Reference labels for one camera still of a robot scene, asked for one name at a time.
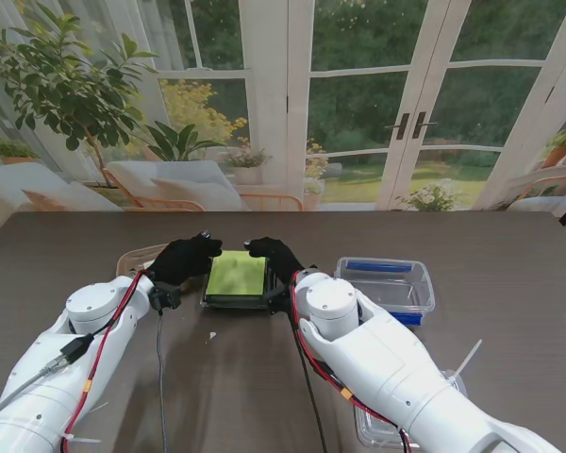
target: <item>indoor tree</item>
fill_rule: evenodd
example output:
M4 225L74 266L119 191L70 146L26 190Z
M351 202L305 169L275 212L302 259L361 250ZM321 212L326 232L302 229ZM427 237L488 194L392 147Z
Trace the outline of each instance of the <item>indoor tree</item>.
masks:
M130 98L139 95L133 81L141 80L137 68L155 72L138 59L156 55L137 52L137 44L123 33L123 45L115 44L117 55L102 50L106 59L90 64L82 51L88 54L91 49L75 36L81 30L79 18L58 17L41 4L38 8L50 21L48 27L36 23L33 31L12 28L25 42L9 42L7 31L0 28L0 78L19 114L15 125L21 128L25 122L34 129L43 120L67 137L72 151L86 140L109 185L99 143L103 147L115 146L119 140L128 144L130 131L142 119L130 104Z

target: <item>white flowers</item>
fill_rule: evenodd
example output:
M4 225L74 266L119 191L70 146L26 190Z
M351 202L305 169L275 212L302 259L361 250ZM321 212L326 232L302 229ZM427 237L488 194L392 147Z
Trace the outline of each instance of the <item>white flowers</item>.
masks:
M453 210L457 207L461 195L461 191L453 189L453 180L446 177L428 183L408 198L402 198L402 201L416 210Z

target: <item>yellow foliage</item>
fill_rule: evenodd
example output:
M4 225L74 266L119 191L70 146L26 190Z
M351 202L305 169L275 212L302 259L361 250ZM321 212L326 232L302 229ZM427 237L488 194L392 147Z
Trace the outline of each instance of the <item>yellow foliage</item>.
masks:
M323 147L316 143L314 139L308 139L306 154L323 154L324 152L325 150ZM328 158L306 159L306 169L304 171L305 177L313 177L314 179L320 178L328 163Z
M160 80L159 84L174 129L180 130L186 125L195 124L195 130L199 132L198 140L227 143L235 130L247 125L245 118L237 118L231 123L221 112L208 107L210 97L218 94L210 83Z

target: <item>french door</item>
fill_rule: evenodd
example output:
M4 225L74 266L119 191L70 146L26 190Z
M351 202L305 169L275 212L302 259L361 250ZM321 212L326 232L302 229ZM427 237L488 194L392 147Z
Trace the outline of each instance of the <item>french door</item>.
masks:
M384 210L443 181L479 209L566 64L566 0L290 0L289 53L292 185Z

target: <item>plastic container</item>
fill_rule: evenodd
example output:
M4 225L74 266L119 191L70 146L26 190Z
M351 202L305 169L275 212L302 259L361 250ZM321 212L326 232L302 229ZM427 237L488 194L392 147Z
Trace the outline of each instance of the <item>plastic container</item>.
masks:
M420 326L436 305L430 275L419 261L343 257L336 277L408 326Z
M453 371L443 371L442 374L449 378L454 372ZM456 381L453 386L462 392L467 397L467 392L465 390L465 385L463 385L463 380L461 376L456 377ZM355 421L357 424L357 436L358 439L365 445L373 448L394 448L403 449L403 441L392 425L377 420L369 415L362 409L355 407ZM409 443L413 451L422 451L422 449L415 444L410 438Z

